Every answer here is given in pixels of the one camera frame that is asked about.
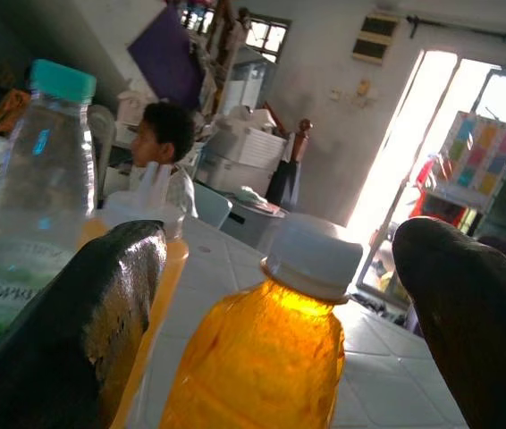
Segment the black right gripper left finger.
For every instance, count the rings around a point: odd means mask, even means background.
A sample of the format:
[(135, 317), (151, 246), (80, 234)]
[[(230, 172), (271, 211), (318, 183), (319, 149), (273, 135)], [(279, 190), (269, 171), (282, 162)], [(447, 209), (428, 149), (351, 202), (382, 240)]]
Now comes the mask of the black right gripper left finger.
[(138, 220), (87, 243), (0, 339), (0, 428), (107, 428), (166, 260), (164, 226)]

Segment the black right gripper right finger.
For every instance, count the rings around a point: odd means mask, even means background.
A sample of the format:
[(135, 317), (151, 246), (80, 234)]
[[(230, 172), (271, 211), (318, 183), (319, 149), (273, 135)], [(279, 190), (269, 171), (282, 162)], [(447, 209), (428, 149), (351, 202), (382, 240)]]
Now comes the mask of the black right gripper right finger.
[(506, 428), (506, 256), (429, 217), (402, 223), (392, 253), (467, 425)]

